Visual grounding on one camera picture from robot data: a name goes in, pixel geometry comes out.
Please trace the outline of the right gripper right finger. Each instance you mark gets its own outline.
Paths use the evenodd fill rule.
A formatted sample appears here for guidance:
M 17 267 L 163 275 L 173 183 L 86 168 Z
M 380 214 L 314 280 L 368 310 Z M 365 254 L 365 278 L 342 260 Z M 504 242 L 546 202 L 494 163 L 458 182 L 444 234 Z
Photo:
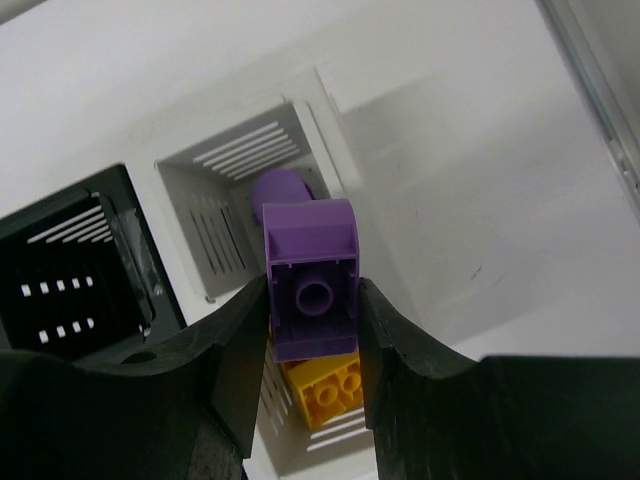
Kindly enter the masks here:
M 366 425 L 382 479 L 635 479 L 639 362 L 474 361 L 359 286 Z

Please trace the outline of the purple printed lego brick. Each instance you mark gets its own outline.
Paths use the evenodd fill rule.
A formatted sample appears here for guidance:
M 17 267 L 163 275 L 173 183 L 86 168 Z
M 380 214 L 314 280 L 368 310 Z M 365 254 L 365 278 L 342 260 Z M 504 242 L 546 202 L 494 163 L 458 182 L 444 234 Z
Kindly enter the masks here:
M 267 203 L 263 232 L 275 361 L 355 352 L 360 249 L 349 200 Z

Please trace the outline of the white slotted container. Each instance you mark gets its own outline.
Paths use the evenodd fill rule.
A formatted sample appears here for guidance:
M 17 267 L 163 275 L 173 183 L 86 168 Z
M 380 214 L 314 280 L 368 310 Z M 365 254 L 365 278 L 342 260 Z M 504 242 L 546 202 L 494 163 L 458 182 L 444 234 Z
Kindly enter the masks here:
M 316 72 L 200 105 L 154 155 L 152 229 L 185 317 L 267 281 L 253 479 L 373 479 L 357 280 L 389 264 Z

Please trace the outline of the purple rounded lego brick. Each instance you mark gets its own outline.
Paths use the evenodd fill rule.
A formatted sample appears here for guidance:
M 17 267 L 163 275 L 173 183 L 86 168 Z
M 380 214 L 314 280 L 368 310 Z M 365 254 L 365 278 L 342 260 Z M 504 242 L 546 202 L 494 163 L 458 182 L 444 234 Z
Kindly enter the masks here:
M 263 206 L 270 203 L 299 203 L 315 197 L 304 179 L 295 171 L 284 168 L 261 174 L 251 190 L 253 216 L 258 225 L 263 224 Z

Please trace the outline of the aluminium frame rail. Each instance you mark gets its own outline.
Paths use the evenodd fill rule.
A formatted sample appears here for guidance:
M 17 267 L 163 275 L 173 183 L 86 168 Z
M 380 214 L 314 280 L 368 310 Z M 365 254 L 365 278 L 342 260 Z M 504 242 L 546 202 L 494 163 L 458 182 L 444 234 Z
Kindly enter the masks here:
M 639 214 L 639 115 L 625 107 L 622 79 L 584 9 L 571 1 L 537 3 L 578 92 L 604 139 L 616 177 Z

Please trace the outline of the yellow rectangular lego brick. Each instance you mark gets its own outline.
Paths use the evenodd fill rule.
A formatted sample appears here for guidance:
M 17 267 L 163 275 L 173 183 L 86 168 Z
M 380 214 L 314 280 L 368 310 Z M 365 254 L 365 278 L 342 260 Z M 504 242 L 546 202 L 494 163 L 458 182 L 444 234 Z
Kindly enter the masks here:
M 297 408 L 311 431 L 363 404 L 359 351 L 280 362 Z

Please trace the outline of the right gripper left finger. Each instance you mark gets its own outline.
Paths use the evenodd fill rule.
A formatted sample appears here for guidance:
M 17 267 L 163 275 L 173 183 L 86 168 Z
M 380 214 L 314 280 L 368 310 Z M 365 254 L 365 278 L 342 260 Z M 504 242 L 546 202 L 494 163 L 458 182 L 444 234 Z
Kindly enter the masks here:
M 268 336 L 264 277 L 119 363 L 1 356 L 5 479 L 242 479 Z

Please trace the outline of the black slotted container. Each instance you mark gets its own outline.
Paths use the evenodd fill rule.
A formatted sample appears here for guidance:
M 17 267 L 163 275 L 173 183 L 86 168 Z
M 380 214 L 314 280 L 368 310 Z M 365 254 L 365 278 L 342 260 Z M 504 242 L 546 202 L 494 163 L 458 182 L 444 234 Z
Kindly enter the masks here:
M 2 348 L 109 358 L 185 326 L 124 165 L 2 218 Z

